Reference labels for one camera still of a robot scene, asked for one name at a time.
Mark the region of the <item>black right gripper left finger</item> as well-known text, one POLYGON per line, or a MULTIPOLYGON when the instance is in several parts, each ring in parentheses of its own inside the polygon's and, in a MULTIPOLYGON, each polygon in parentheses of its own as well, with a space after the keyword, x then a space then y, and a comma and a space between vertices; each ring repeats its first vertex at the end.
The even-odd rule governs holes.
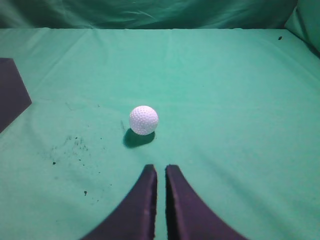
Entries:
POLYGON ((158 178, 154 165, 144 166, 138 180, 84 240, 153 240, 157 214, 158 178))

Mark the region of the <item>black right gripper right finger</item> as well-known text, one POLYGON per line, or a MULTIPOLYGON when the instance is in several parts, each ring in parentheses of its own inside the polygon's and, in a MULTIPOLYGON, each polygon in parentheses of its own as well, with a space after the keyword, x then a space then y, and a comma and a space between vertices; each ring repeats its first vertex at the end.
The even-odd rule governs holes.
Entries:
POLYGON ((245 240, 197 195, 178 165, 165 168, 167 238, 169 240, 245 240))

